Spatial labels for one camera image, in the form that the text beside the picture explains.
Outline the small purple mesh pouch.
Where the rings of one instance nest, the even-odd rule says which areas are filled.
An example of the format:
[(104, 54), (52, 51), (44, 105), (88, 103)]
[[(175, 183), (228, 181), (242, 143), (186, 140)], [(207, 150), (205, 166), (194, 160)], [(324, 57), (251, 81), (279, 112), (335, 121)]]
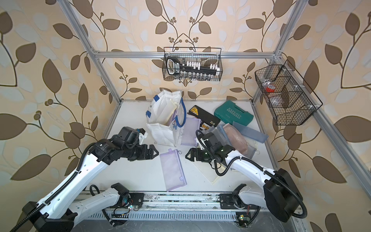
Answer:
[(178, 150), (160, 154), (160, 162), (167, 192), (187, 185)]

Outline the cream mesh pencil pouch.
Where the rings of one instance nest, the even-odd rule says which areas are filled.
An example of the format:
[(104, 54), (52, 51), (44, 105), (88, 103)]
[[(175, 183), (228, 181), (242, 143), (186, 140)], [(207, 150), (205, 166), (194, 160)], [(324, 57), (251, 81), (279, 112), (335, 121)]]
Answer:
[(212, 185), (220, 179), (209, 163), (196, 161), (194, 165)]

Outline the purple mesh pencil pouch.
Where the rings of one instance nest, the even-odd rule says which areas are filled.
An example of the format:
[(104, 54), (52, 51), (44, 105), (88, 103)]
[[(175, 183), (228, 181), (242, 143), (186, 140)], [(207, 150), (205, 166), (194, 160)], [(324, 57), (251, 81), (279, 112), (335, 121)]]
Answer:
[(200, 128), (200, 124), (201, 120), (198, 118), (186, 118), (186, 122), (183, 127), (181, 145), (190, 147), (197, 146), (196, 131)]

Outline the white canvas tote bag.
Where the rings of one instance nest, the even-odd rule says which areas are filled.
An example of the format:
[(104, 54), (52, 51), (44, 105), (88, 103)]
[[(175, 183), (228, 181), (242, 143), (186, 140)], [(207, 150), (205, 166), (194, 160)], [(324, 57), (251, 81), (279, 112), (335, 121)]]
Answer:
[(185, 123), (186, 107), (182, 91), (163, 90), (153, 97), (146, 111), (146, 126), (157, 144), (177, 146)]

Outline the purple mesh pouch cream trim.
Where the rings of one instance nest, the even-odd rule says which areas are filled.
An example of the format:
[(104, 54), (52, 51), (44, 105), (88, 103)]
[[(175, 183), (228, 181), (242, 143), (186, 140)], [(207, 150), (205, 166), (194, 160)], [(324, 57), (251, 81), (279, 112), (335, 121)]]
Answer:
[(161, 106), (161, 111), (157, 118), (157, 122), (162, 125), (167, 125), (168, 121), (171, 119), (173, 113), (177, 109), (177, 106), (177, 103), (175, 103), (173, 100), (166, 100)]

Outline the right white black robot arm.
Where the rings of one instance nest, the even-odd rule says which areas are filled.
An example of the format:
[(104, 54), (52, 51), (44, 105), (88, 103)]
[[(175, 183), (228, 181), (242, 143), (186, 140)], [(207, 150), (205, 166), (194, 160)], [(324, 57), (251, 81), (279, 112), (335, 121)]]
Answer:
[(248, 212), (251, 206), (256, 207), (253, 215), (247, 214), (247, 223), (242, 223), (243, 216), (238, 219), (240, 226), (248, 227), (262, 208), (268, 209), (281, 222), (308, 216), (303, 197), (286, 170), (273, 170), (258, 164), (229, 144), (223, 145), (211, 132), (204, 134), (196, 130), (195, 135), (200, 147), (190, 149), (186, 159), (210, 164), (219, 177), (225, 176), (230, 169), (236, 170), (260, 187), (260, 190), (251, 190), (246, 184), (240, 184), (232, 193), (219, 197), (223, 209), (231, 207)]

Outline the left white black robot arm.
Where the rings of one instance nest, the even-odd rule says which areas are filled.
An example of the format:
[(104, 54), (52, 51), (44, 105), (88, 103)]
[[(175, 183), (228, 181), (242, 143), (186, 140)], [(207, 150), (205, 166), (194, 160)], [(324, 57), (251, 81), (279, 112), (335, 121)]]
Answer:
[(144, 129), (123, 127), (110, 139), (89, 144), (77, 167), (49, 194), (38, 202), (27, 203), (22, 211), (25, 217), (12, 229), (18, 231), (31, 222), (39, 232), (69, 232), (78, 223), (108, 207), (130, 209), (134, 204), (129, 190), (120, 183), (75, 203), (76, 197), (104, 169), (120, 158), (128, 161), (152, 160), (159, 155), (154, 145), (145, 145)]

